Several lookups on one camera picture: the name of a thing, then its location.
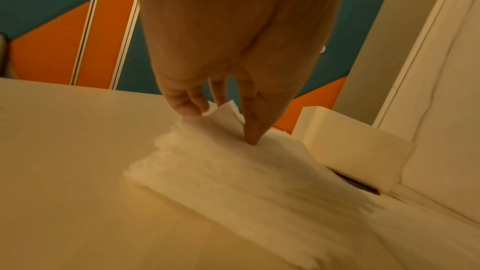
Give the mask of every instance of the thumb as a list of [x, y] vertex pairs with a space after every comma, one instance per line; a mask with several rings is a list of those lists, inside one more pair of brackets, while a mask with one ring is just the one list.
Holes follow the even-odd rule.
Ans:
[[280, 119], [293, 97], [290, 94], [279, 96], [257, 92], [246, 109], [243, 110], [245, 141], [251, 145], [256, 145], [262, 136]]

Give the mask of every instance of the orange stripe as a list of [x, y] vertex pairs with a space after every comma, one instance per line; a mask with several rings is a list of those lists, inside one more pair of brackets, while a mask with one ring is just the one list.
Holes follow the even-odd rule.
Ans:
[[333, 108], [346, 79], [347, 77], [340, 78], [295, 98], [274, 127], [292, 134], [303, 107], [321, 106], [328, 109]]
[[108, 89], [134, 0], [98, 0], [77, 86]]
[[87, 2], [12, 41], [10, 60], [18, 78], [68, 85], [88, 11]]

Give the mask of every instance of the paper towel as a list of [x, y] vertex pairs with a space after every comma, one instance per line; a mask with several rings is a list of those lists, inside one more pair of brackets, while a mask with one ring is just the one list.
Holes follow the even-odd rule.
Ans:
[[279, 131], [245, 143], [232, 102], [181, 119], [156, 146], [126, 176], [294, 265], [351, 261], [376, 242], [365, 216], [376, 207], [371, 200]]

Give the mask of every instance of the white wall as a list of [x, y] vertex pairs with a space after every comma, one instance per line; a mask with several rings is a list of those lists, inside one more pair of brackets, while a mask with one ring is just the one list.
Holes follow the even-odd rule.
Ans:
[[380, 129], [418, 144], [403, 185], [480, 223], [480, 0], [449, 1]]

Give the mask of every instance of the white vertical strip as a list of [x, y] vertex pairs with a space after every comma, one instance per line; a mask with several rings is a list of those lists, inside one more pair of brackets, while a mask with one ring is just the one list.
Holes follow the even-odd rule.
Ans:
[[118, 52], [118, 59], [116, 60], [115, 70], [111, 77], [110, 89], [116, 90], [119, 85], [120, 76], [122, 74], [122, 69], [124, 68], [125, 58], [130, 47], [130, 41], [132, 40], [132, 35], [134, 34], [135, 25], [137, 24], [137, 19], [139, 18], [140, 5], [138, 0], [133, 1], [131, 6], [130, 17], [128, 18], [128, 23], [125, 28], [125, 34], [123, 35], [123, 41], [121, 43], [120, 51]]
[[90, 28], [94, 20], [95, 9], [97, 8], [98, 0], [90, 0], [88, 6], [88, 13], [86, 15], [85, 25], [83, 26], [83, 34], [80, 39], [80, 46], [78, 47], [78, 53], [76, 54], [75, 65], [73, 66], [73, 72], [71, 74], [70, 85], [76, 85], [79, 77], [80, 66], [82, 65], [82, 59], [85, 53], [85, 47], [89, 38]]
[[418, 35], [415, 43], [413, 44], [413, 47], [411, 48], [410, 54], [405, 60], [405, 63], [403, 64], [400, 72], [398, 73], [398, 76], [393, 83], [392, 88], [390, 89], [390, 92], [388, 94], [387, 99], [383, 102], [383, 105], [381, 106], [380, 111], [378, 112], [378, 115], [376, 116], [375, 121], [373, 122], [373, 127], [378, 128], [380, 126], [380, 123], [382, 122], [385, 113], [387, 113], [390, 104], [392, 103], [395, 94], [397, 93], [397, 89], [400, 87], [402, 84], [402, 81], [405, 78], [405, 75], [407, 74], [408, 70], [412, 66], [415, 57], [417, 56], [420, 48], [422, 47], [422, 44], [425, 41], [425, 38], [427, 37], [430, 29], [432, 28], [432, 25], [435, 22], [435, 19], [439, 15], [439, 12], [444, 5], [446, 0], [437, 0], [435, 2], [435, 5], [433, 6], [430, 15], [428, 16], [427, 20], [425, 21], [425, 24], [423, 25], [423, 28], [420, 31], [420, 34]]

